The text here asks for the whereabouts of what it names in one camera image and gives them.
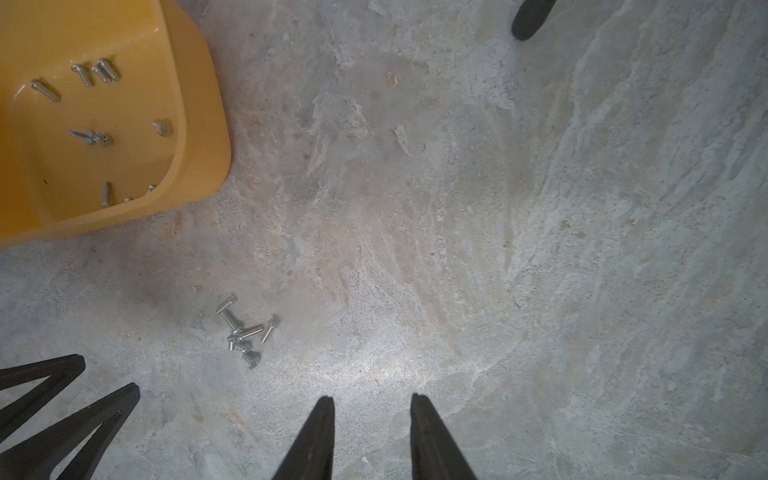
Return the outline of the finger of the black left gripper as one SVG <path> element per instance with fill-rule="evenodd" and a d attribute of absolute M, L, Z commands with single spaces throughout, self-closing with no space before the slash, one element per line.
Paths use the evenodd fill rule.
<path fill-rule="evenodd" d="M 106 449 L 140 400 L 129 383 L 1 454 L 3 479 L 49 479 L 67 455 L 76 455 L 61 479 L 90 479 Z"/>
<path fill-rule="evenodd" d="M 1 409 L 4 441 L 71 384 L 86 368 L 82 355 L 71 354 L 1 370 L 1 390 L 41 380 L 26 394 Z"/>

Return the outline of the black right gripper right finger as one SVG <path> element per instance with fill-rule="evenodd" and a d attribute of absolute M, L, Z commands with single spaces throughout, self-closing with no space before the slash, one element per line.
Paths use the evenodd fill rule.
<path fill-rule="evenodd" d="M 477 479 L 426 395 L 418 393 L 412 395 L 410 415 L 413 480 Z"/>

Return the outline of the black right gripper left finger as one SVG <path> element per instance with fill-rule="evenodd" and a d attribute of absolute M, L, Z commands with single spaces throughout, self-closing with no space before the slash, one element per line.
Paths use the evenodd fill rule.
<path fill-rule="evenodd" d="M 335 405 L 318 399 L 273 476 L 274 480 L 330 480 L 335 445 Z"/>

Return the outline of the yellow plastic storage box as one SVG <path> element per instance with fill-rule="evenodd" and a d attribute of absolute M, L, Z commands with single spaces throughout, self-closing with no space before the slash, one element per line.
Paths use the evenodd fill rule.
<path fill-rule="evenodd" d="M 92 71 L 107 58 L 121 76 Z M 83 64 L 86 88 L 71 70 Z M 44 81 L 53 102 L 30 87 Z M 152 122 L 171 122 L 159 136 Z M 91 131 L 88 145 L 70 129 Z M 231 144 L 203 33 L 174 1 L 1 5 L 1 243 L 78 235 L 211 196 Z M 102 208 L 101 185 L 112 205 Z"/>

